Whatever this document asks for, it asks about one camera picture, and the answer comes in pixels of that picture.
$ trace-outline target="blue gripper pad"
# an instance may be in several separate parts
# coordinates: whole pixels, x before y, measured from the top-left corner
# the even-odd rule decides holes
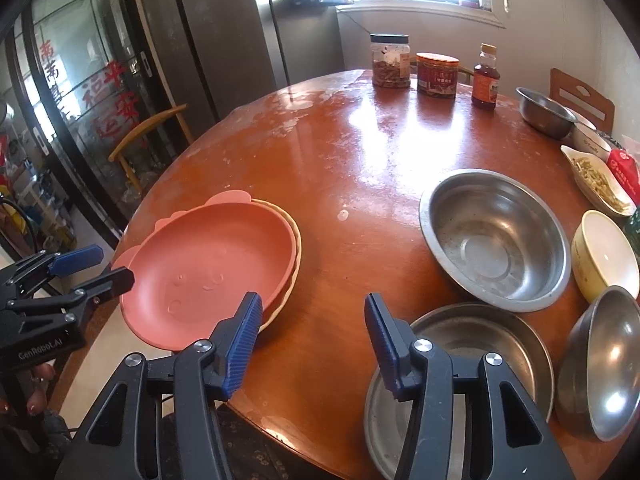
[[[224,355],[222,361],[225,362],[225,369],[220,370],[223,375],[221,390],[227,399],[231,398],[242,384],[261,322],[262,300],[255,292],[248,292],[244,295],[236,315],[218,323],[211,335],[211,340],[216,344],[216,352]]]
[[[414,399],[420,393],[422,374],[411,364],[409,346],[415,340],[411,327],[394,319],[376,292],[365,298],[364,319],[385,388],[400,402]]]
[[[101,263],[104,251],[96,244],[82,249],[60,254],[49,265],[49,273],[52,276],[64,278],[79,270],[88,269]]]

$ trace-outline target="food jar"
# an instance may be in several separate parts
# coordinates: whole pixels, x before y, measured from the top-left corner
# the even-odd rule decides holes
[[[373,84],[409,88],[409,37],[405,34],[371,34]]]
[[[418,67],[418,90],[433,97],[453,98],[458,85],[458,66],[455,57],[419,52],[415,55]]]

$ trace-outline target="stainless steel bowl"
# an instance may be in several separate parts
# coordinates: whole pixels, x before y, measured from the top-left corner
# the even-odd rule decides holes
[[[554,401],[554,369],[544,343],[519,316],[484,303],[460,303],[433,310],[411,326],[415,335],[430,339],[451,355],[480,358],[487,352],[498,352],[542,416],[549,420]],[[397,402],[393,398],[376,370],[367,392],[364,431],[369,454],[387,480],[394,477],[398,468],[411,406],[411,402]],[[465,428],[465,396],[455,395],[447,477],[451,480],[462,476]]]
[[[444,270],[492,305],[541,310],[569,282],[570,248],[560,222],[539,196],[503,174],[448,174],[422,195],[420,227]]]
[[[558,374],[556,413],[575,436],[607,442],[624,433],[640,402],[640,310],[614,285],[569,335]]]
[[[520,94],[520,114],[537,131],[560,140],[571,131],[578,118],[571,111],[544,94],[516,88]]]

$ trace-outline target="cable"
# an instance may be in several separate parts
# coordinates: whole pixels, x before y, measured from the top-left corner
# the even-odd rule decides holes
[[[344,14],[347,18],[349,18],[353,23],[355,23],[358,27],[360,27],[362,30],[364,30],[367,34],[371,35],[371,33],[365,28],[363,27],[361,24],[359,24],[356,20],[354,20],[348,12],[344,12],[343,10],[338,10],[335,9],[335,12],[340,12],[340,14]]]
[[[25,213],[24,210],[19,205],[17,205],[17,203],[0,194],[0,204],[2,203],[13,207],[22,217],[25,224],[27,224],[27,231],[29,231],[29,235],[31,236],[31,242],[33,245],[33,254],[36,254],[40,250],[40,248],[38,247],[38,242],[36,240],[36,233],[33,231],[33,226],[31,225],[31,219],[27,216],[27,213]]]

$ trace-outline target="glass jar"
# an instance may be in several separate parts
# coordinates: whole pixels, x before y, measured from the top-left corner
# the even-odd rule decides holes
[[[409,37],[405,34],[371,34],[373,84],[409,88]]]

